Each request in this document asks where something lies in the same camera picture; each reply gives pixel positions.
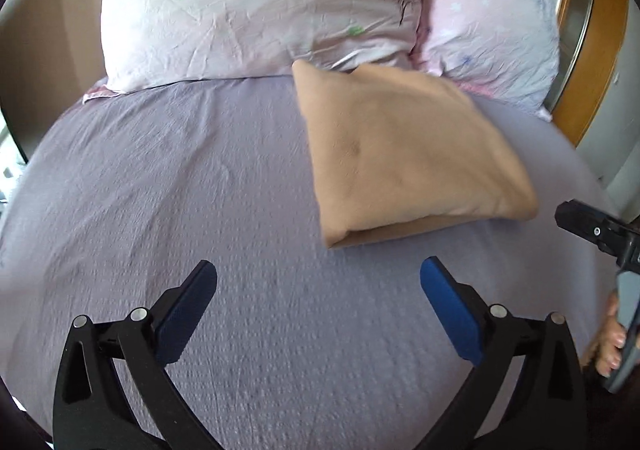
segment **wooden bed frame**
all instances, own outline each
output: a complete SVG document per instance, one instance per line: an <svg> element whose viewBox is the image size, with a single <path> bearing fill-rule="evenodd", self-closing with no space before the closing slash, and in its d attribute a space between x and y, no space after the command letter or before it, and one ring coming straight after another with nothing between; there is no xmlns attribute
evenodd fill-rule
<svg viewBox="0 0 640 450"><path fill-rule="evenodd" d="M566 23L570 0L560 0L558 23ZM593 0L586 33L570 77L553 109L556 126L580 143L609 88L625 37L628 0Z"/></svg>

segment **wrinkled fabric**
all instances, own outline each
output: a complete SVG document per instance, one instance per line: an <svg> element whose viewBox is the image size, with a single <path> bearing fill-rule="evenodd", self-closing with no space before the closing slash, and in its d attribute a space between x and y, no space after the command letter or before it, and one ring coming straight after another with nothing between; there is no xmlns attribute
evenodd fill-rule
<svg viewBox="0 0 640 450"><path fill-rule="evenodd" d="M302 61L293 78L328 247L536 216L518 156L449 80L370 64L326 72Z"/></svg>
<svg viewBox="0 0 640 450"><path fill-rule="evenodd" d="M412 61L463 90L550 121L542 108L559 65L548 0L422 0Z"/></svg>
<svg viewBox="0 0 640 450"><path fill-rule="evenodd" d="M572 198L609 209L575 149L549 123L476 102L524 162L539 215L341 250L322 245L291 78L76 104L2 215L2 378L50 430L72 319L123 319L206 258L218 291L167 371L224 448L414 448L470 370L420 290L425 258L516 315L561 311L578 350L614 286L613 258L554 222Z"/></svg>
<svg viewBox="0 0 640 450"><path fill-rule="evenodd" d="M102 0L107 88L290 74L302 58L410 67L420 0Z"/></svg>

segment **metal screw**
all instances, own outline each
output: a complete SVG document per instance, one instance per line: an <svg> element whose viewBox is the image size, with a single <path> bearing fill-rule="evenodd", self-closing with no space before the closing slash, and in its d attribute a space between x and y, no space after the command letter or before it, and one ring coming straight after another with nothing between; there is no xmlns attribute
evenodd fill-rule
<svg viewBox="0 0 640 450"><path fill-rule="evenodd" d="M565 322L565 318L560 313L551 313L551 321L554 324L562 325Z"/></svg>
<svg viewBox="0 0 640 450"><path fill-rule="evenodd" d="M84 315L80 315L80 316L76 316L74 318L74 323L73 326L78 329L80 327L84 327L84 325L86 324L86 321L88 320L88 318Z"/></svg>
<svg viewBox="0 0 640 450"><path fill-rule="evenodd" d="M134 322L140 322L146 318L146 309L143 307L138 307L137 309L133 309L129 317Z"/></svg>
<svg viewBox="0 0 640 450"><path fill-rule="evenodd" d="M500 304L492 305L489 312L496 318L505 318L507 316L507 308Z"/></svg>

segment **pink pillow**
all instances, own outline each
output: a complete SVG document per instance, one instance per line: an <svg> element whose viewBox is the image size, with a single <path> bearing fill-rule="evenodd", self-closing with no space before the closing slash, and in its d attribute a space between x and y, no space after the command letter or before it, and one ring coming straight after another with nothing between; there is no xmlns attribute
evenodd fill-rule
<svg viewBox="0 0 640 450"><path fill-rule="evenodd" d="M559 33L548 0L422 0L415 68L547 119Z"/></svg>

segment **green star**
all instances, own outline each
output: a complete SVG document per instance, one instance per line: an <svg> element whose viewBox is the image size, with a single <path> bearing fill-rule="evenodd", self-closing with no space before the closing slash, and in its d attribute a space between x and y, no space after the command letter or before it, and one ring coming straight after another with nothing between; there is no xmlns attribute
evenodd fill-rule
<svg viewBox="0 0 640 450"><path fill-rule="evenodd" d="M349 27L347 30L347 34L349 36L360 36L365 33L364 27L355 25L353 27Z"/></svg>

